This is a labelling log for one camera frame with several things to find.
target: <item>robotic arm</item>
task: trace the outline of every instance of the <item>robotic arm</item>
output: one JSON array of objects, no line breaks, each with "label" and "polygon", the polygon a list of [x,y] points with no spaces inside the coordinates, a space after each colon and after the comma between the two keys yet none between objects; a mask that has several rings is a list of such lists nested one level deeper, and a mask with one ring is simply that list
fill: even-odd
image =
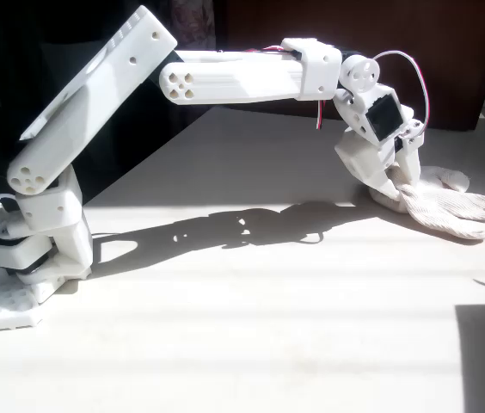
[{"label": "robotic arm", "polygon": [[[176,46],[139,7],[21,136],[32,141],[7,174],[20,212],[0,220],[0,238],[24,240],[10,250],[0,245],[7,258],[0,265],[20,270],[39,303],[65,280],[90,274],[92,238],[71,162],[149,77],[178,105],[332,99],[349,125],[335,149],[353,176],[393,200],[400,195],[385,170],[395,161],[411,184],[420,178],[424,125],[378,83],[376,60],[344,60],[315,39],[284,39],[272,52],[176,52]],[[43,263],[22,271],[28,261]]]}]

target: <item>glove fingers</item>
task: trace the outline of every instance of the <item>glove fingers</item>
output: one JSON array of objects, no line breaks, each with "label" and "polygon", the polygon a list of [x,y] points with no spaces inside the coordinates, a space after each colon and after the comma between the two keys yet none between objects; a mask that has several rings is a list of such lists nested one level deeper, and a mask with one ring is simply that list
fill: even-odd
[{"label": "glove fingers", "polygon": [[440,207],[456,217],[485,221],[485,195],[444,191],[434,197]]},{"label": "glove fingers", "polygon": [[466,192],[470,186],[470,179],[459,170],[437,168],[436,175],[445,185],[457,192]]},{"label": "glove fingers", "polygon": [[410,185],[402,186],[403,202],[408,213],[419,224],[436,231],[447,232],[464,239],[484,239],[485,231],[476,223],[461,220],[431,200],[421,198]]},{"label": "glove fingers", "polygon": [[407,208],[405,207],[405,204],[401,201],[396,201],[392,200],[389,196],[386,196],[380,192],[378,192],[376,189],[369,188],[369,194],[371,194],[371,197],[380,205],[391,209],[392,211],[395,211],[397,213],[406,213]]}]

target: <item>white glove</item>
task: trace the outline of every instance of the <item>white glove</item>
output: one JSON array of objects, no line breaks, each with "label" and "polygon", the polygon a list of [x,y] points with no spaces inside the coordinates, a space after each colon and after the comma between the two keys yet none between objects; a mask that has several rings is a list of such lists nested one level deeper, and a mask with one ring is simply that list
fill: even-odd
[{"label": "white glove", "polygon": [[369,188],[379,204],[399,213],[409,213],[419,224],[466,239],[484,239],[485,196],[466,194],[470,179],[457,170],[436,166],[422,168],[421,180],[412,187],[397,164],[386,170],[401,194],[395,201]]}]

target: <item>table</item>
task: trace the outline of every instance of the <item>table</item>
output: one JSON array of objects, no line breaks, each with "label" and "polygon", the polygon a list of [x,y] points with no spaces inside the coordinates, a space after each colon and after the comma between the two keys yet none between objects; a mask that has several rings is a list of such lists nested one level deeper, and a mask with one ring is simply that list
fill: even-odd
[{"label": "table", "polygon": [[[0,332],[0,411],[485,411],[485,242],[372,203],[314,126],[214,108],[94,198],[101,262]],[[485,119],[421,161],[485,194]]]}]

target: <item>perforated plate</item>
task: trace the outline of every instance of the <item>perforated plate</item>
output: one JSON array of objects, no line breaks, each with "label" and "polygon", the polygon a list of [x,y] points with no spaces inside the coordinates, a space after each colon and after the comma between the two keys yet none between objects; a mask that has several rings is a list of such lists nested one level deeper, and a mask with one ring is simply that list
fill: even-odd
[{"label": "perforated plate", "polygon": [[0,280],[0,330],[35,326],[41,319],[40,308],[29,286],[16,277]]}]

